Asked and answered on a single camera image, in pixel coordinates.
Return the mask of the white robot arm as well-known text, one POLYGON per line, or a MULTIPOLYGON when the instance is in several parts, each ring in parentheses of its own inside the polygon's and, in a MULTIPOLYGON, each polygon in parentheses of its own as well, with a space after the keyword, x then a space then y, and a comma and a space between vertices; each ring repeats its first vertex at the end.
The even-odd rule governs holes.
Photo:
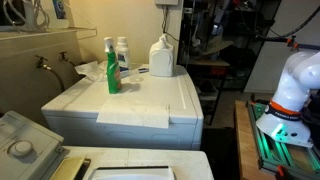
POLYGON ((274 141, 312 148, 311 131, 301 110, 311 90, 320 89, 320 53, 297 52, 283 67, 277 90, 256 126, 274 141))

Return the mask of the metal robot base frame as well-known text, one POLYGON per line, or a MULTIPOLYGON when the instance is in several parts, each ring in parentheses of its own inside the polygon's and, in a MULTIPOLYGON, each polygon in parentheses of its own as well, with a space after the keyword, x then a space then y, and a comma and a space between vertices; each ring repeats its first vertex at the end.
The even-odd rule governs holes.
POLYGON ((248 101, 246 107, 261 170, 276 173, 279 166, 284 166, 294 179, 320 180, 320 153, 316 147, 306 148, 274 141, 256 127, 256 120, 263 114, 265 105, 248 101))

